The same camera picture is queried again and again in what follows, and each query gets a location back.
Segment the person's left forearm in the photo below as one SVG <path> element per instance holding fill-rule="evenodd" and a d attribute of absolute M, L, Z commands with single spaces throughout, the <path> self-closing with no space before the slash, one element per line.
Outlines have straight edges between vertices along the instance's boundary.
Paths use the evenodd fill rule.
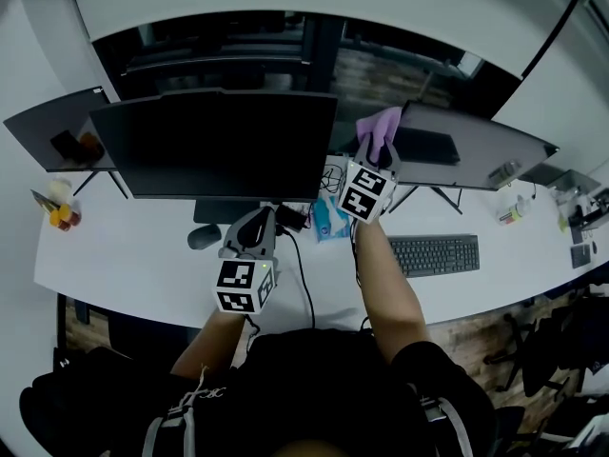
<path fill-rule="evenodd" d="M 222 377 L 231 367 L 245 321 L 241 313 L 215 310 L 170 373 L 190 380 L 202 374 L 208 379 Z"/>

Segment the small black monitor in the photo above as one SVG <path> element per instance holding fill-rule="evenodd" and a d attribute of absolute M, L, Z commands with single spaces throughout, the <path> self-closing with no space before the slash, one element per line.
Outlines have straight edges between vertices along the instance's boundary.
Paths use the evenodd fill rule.
<path fill-rule="evenodd" d="M 113 107 L 101 87 L 70 93 L 17 113 L 4 121 L 20 145 L 47 172 L 87 171 L 82 190 L 98 173 L 106 172 L 123 196 L 117 177 L 91 114 Z"/>

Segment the black computer mouse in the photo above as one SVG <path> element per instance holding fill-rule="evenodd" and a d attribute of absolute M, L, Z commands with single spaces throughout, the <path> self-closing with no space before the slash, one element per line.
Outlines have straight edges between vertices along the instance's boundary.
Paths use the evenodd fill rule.
<path fill-rule="evenodd" d="M 198 227 L 187 236 L 187 244 L 193 250 L 206 249 L 222 240 L 222 233 L 216 224 Z"/>

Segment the blue tissue packet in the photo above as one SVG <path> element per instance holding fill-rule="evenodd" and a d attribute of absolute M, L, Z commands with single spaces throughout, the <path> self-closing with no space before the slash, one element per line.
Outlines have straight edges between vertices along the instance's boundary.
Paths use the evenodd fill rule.
<path fill-rule="evenodd" d="M 322 191 L 313 206 L 313 227 L 318 243 L 349 236 L 349 216 L 337 207 L 337 201 L 336 195 Z"/>

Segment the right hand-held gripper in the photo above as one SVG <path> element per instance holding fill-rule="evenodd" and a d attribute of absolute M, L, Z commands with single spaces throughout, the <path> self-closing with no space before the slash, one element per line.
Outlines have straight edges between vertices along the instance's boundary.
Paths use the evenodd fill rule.
<path fill-rule="evenodd" d="M 380 168 L 371 160 L 373 135 L 368 133 L 360 141 L 355 161 L 346 163 L 346 176 L 337 209 L 353 219 L 371 223 L 390 205 L 398 184 L 401 159 L 392 143 L 385 141 L 380 150 Z"/>

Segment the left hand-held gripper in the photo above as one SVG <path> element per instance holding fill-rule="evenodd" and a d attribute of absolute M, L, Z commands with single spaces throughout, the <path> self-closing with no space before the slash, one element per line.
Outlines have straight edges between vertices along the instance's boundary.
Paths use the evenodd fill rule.
<path fill-rule="evenodd" d="M 277 286 L 278 260 L 273 255 L 276 215 L 272 207 L 256 209 L 235 222 L 219 249 L 214 297 L 225 313 L 260 314 Z"/>

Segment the black keyboard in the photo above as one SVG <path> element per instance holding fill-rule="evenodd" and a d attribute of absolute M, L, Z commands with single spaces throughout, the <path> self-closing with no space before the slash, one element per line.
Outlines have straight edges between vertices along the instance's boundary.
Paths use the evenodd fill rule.
<path fill-rule="evenodd" d="M 388 241 L 406 278 L 469 272 L 480 268 L 477 235 L 390 236 Z"/>

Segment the black office chair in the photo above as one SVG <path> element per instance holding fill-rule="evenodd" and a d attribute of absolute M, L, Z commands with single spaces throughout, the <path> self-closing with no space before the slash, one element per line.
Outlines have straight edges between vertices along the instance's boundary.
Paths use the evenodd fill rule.
<path fill-rule="evenodd" d="M 168 408 L 171 376 L 107 348 L 43 374 L 19 399 L 22 420 L 52 457 L 142 457 Z"/>

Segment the dark laptop on stand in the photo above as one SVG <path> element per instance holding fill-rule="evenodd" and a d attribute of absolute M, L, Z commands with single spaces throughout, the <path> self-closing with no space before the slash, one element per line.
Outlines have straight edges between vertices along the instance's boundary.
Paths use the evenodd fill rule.
<path fill-rule="evenodd" d="M 599 194 L 592 198 L 592 209 L 584 213 L 581 206 L 569 217 L 568 225 L 571 229 L 588 231 L 598 229 L 609 223 L 609 195 Z"/>

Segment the black office chairs with bags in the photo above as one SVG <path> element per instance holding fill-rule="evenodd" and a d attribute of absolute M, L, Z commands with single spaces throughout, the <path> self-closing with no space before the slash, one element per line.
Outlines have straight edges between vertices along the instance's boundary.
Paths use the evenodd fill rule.
<path fill-rule="evenodd" d="M 507 312 L 504 322 L 511 329 L 508 345 L 483 358 L 487 366 L 512 365 L 507 382 L 497 392 L 508 391 L 520 376 L 524 396 L 531 398 L 548 388 L 561 405 L 575 393 L 570 380 L 555 381 L 559 370 L 584 372 L 586 368 L 609 364 L 609 297 L 588 292 L 570 305 L 554 308 L 546 318 L 521 324 Z"/>

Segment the black monitor with flat stand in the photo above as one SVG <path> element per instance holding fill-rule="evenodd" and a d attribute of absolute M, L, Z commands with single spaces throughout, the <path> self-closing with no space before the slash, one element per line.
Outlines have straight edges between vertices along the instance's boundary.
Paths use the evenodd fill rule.
<path fill-rule="evenodd" d="M 136 199 L 310 203 L 337 107 L 327 93 L 203 89 L 89 116 Z"/>

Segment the purple cloth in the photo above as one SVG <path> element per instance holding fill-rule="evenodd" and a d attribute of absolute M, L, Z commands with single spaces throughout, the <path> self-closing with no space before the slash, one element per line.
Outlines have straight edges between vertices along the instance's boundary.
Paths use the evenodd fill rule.
<path fill-rule="evenodd" d="M 401 107 L 392 107 L 356 121 L 358 142 L 361 144 L 366 137 L 369 138 L 368 161 L 370 163 L 379 161 L 385 141 L 393 143 L 402 120 L 402 113 Z"/>

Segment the wide black curved monitor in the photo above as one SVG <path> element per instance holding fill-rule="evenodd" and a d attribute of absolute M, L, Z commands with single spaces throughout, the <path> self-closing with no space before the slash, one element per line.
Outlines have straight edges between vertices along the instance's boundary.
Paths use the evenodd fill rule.
<path fill-rule="evenodd" d="M 560 148 L 519 129 L 452 109 L 407 102 L 393 146 L 401 160 L 400 185 L 428 187 L 455 211 L 446 189 L 497 191 L 556 154 Z"/>

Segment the clear bottle with green label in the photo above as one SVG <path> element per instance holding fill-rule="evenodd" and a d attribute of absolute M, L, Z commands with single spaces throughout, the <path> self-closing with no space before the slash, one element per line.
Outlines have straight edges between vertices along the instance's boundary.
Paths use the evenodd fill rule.
<path fill-rule="evenodd" d="M 519 195 L 514 204 L 497 212 L 497 222 L 502 226 L 508 226 L 518 222 L 529 213 L 532 202 L 532 197 L 523 197 Z"/>

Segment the person's black clothing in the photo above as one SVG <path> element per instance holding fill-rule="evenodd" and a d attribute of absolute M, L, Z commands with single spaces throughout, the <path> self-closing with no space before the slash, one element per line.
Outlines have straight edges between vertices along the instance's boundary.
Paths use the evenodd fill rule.
<path fill-rule="evenodd" d="M 148 427 L 142 457 L 271 457 L 317 442 L 347 457 L 492 457 L 495 410 L 436 344 L 382 357 L 365 331 L 257 338 L 224 380 L 207 381 Z"/>

